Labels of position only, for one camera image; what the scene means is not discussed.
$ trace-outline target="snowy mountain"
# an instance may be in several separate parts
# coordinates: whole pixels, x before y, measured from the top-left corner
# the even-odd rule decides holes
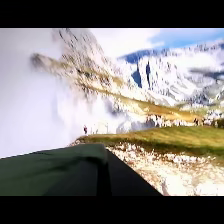
[[[222,95],[224,40],[185,48],[144,50],[118,59],[135,70],[131,77],[139,88],[168,97],[170,105],[188,101],[209,104]]]

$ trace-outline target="fog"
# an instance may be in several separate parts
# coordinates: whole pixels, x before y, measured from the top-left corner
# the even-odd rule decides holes
[[[60,58],[52,29],[0,29],[0,49],[0,158],[65,147],[84,124],[109,119],[100,98],[89,105],[66,80],[32,67],[34,53]]]

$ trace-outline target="grassy hill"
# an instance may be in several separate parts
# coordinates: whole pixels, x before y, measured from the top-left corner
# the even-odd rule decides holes
[[[86,143],[101,142],[110,146],[130,142],[162,153],[169,151],[224,156],[224,130],[213,127],[153,128],[127,134],[90,135],[80,139]]]

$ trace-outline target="standing person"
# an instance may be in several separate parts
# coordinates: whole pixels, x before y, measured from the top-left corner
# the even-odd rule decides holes
[[[87,135],[87,127],[86,127],[86,125],[84,125],[84,132],[85,132],[85,135]]]

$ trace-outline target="white cloud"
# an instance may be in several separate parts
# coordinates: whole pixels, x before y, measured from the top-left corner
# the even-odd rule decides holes
[[[160,28],[90,28],[106,55],[119,57],[141,49],[164,45],[163,41],[151,43]]]

